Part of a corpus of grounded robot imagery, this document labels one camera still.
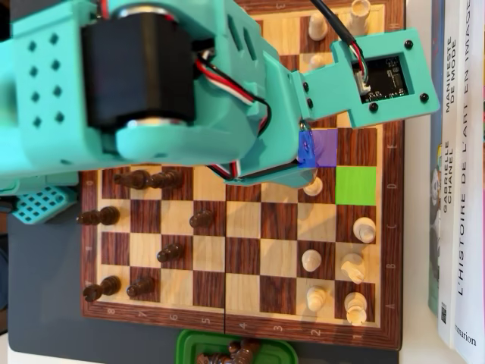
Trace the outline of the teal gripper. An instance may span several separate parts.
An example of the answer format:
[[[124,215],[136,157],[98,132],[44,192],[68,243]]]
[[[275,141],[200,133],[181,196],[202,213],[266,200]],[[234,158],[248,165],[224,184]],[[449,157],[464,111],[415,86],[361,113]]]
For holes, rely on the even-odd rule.
[[[314,169],[301,168],[298,161],[300,124],[308,119],[308,108],[300,105],[302,76],[271,56],[264,58],[264,64],[265,100],[271,107],[271,120],[241,159],[241,184],[270,182],[302,188],[314,180]]]

